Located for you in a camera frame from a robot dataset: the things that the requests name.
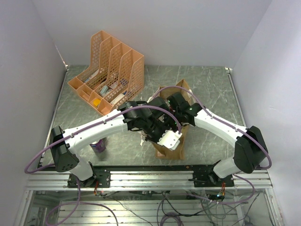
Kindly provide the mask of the burlap canvas tote bag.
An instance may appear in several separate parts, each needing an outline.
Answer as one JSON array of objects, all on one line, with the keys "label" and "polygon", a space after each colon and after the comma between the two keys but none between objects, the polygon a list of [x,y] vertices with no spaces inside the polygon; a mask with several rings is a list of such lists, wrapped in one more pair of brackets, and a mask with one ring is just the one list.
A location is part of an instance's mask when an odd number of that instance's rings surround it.
[{"label": "burlap canvas tote bag", "polygon": [[[186,90],[192,93],[186,80],[182,79],[176,84],[176,87],[160,86],[153,97],[161,97],[167,102],[169,96],[180,92],[189,104],[195,103],[194,97]],[[159,144],[152,143],[155,148],[155,157],[157,159],[184,160],[184,141],[187,131],[188,127],[186,126],[181,128],[181,136],[177,131],[167,132],[167,135],[163,137],[163,141],[160,141]]]}]

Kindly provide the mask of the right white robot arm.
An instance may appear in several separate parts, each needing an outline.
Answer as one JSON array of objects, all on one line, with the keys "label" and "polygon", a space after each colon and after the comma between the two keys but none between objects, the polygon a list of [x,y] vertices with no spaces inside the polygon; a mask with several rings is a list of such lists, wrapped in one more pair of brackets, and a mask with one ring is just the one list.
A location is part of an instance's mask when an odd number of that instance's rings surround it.
[{"label": "right white robot arm", "polygon": [[210,185],[218,186],[225,177],[238,172],[250,174],[266,158],[268,150],[258,127],[239,126],[202,108],[199,103],[190,105],[180,92],[167,97],[167,102],[179,122],[206,129],[234,148],[232,157],[218,161],[208,173]]}]

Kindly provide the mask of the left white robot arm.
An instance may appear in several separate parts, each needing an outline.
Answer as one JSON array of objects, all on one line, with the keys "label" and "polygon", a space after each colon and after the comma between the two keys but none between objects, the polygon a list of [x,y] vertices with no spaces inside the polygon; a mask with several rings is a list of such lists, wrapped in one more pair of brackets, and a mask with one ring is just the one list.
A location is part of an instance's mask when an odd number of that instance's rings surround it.
[{"label": "left white robot arm", "polygon": [[127,101],[109,114],[71,129],[51,129],[51,154],[57,172],[70,172],[85,187],[96,181],[92,163],[79,152],[105,137],[125,131],[142,131],[146,139],[158,143],[170,129],[169,109],[165,101],[151,105],[146,101]]}]

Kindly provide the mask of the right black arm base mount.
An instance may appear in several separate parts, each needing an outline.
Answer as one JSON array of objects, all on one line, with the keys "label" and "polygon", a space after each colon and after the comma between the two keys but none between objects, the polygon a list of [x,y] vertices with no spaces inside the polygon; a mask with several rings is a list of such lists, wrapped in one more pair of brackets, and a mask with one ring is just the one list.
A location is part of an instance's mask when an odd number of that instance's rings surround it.
[{"label": "right black arm base mount", "polygon": [[234,181],[232,175],[225,178],[219,178],[214,172],[194,171],[192,179],[188,179],[194,183],[195,187],[233,187]]}]

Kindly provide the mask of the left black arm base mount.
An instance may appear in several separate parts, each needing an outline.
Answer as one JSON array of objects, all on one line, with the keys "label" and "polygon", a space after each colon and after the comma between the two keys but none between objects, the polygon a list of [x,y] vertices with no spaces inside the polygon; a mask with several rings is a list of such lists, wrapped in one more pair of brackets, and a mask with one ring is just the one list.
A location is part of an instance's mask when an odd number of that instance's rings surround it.
[{"label": "left black arm base mount", "polygon": [[109,188],[111,183],[111,174],[107,170],[97,170],[96,173],[88,178],[87,180],[81,181],[76,179],[76,176],[70,174],[69,179],[67,181],[68,188],[77,188],[78,185],[81,188]]}]

